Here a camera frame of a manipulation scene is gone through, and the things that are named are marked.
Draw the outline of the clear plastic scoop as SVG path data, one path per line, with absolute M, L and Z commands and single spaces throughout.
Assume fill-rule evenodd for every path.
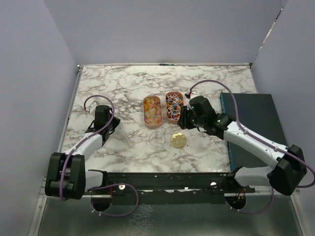
M 125 127 L 122 123 L 119 125 L 118 132 L 119 132 L 120 136 L 122 137 L 122 139 L 128 144 L 128 146 L 132 147 L 133 142 L 128 137 L 127 133 L 125 132 Z

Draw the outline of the pink tray of lollipops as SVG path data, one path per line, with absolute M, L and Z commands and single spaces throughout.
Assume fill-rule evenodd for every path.
M 183 105 L 184 97 L 180 92 L 172 91 L 165 95 L 166 118 L 169 123 L 177 124 Z

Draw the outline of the pink tray of gummy candies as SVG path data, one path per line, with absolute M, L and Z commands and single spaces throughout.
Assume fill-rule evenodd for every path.
M 163 123 L 161 100 L 157 96 L 143 99 L 144 124 L 147 128 L 159 128 Z

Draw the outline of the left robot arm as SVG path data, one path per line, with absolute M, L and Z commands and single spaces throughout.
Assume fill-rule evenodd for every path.
M 45 194 L 62 200 L 80 199 L 85 191 L 93 189 L 98 194 L 108 190 L 109 182 L 100 171 L 87 171 L 85 162 L 99 150 L 120 124 L 107 105 L 97 105 L 94 120 L 83 138 L 65 152 L 50 156 L 45 183 Z

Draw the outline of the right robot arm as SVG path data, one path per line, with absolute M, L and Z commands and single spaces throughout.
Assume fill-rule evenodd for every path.
M 287 147 L 273 142 L 243 126 L 234 117 L 216 113 L 204 96 L 196 96 L 181 107 L 177 124 L 181 129 L 203 128 L 209 136 L 234 143 L 266 164 L 265 167 L 234 169 L 232 177 L 226 180 L 226 187 L 231 192 L 238 192 L 250 185 L 271 186 L 289 196 L 300 186 L 307 173 L 300 147 Z

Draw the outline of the gold jar lid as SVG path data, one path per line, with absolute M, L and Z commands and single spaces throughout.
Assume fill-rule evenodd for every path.
M 175 148 L 183 148 L 187 144 L 187 138 L 183 133 L 175 133 L 171 136 L 170 142 Z

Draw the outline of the clear glass jar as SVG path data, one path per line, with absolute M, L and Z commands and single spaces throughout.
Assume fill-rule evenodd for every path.
M 153 150 L 162 150 L 164 148 L 165 135 L 155 131 L 149 136 L 149 144 Z

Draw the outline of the blue network switch box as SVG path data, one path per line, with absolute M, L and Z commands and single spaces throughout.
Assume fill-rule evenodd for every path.
M 259 135 L 287 146 L 274 100 L 270 94 L 235 93 L 239 120 L 242 125 Z M 258 157 L 234 143 L 228 143 L 230 169 L 264 167 Z

